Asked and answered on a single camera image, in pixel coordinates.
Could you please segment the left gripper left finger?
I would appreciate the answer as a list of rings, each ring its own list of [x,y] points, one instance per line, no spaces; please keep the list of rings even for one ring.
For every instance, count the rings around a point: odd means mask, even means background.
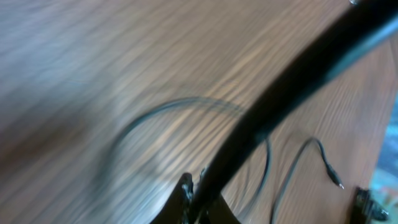
[[[165,205],[150,224],[184,223],[187,219],[186,212],[192,195],[192,175],[190,173],[183,173]]]

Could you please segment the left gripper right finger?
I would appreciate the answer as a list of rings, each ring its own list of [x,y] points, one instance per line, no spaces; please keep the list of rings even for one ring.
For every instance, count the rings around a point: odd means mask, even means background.
[[[205,224],[240,224],[228,207],[222,195],[208,207],[205,213]]]

